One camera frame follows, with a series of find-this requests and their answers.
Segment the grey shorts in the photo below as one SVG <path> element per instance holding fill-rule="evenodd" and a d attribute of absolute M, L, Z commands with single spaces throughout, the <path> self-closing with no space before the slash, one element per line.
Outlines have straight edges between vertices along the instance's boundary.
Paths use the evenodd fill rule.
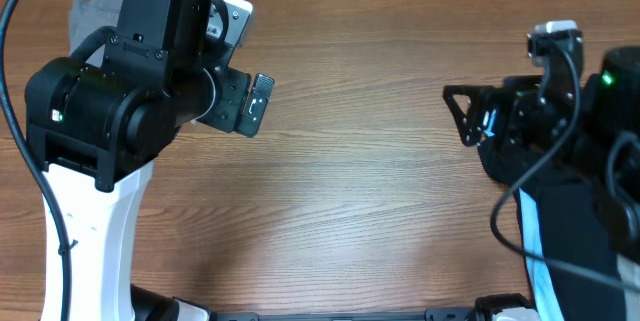
<path fill-rule="evenodd" d="M 152 60 L 157 49 L 169 50 L 180 18 L 181 0 L 74 0 L 69 14 L 70 51 L 75 52 L 103 26 L 113 28 L 98 38 L 87 63 L 100 67 L 121 57 L 122 46 L 141 47 Z"/>

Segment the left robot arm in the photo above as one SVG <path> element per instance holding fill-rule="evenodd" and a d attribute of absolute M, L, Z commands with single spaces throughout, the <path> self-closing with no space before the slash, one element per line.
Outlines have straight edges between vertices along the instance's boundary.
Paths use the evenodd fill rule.
<path fill-rule="evenodd" d="M 135 286 L 140 204 L 155 159 L 186 123 L 256 135 L 272 78 L 230 67 L 245 0 L 123 0 L 28 82 L 27 142 L 46 180 L 46 320 L 210 320 L 206 307 Z"/>

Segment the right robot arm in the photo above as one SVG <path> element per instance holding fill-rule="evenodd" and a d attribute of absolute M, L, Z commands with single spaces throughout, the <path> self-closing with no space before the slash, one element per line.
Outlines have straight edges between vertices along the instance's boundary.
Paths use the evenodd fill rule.
<path fill-rule="evenodd" d="M 450 85 L 461 141 L 506 193 L 490 229 L 524 259 L 533 300 L 482 300 L 481 319 L 635 320 L 639 316 L 639 50 L 608 51 L 581 80 L 581 55 L 538 51 L 544 71 L 499 87 Z M 520 236 L 499 234 L 514 202 Z"/>

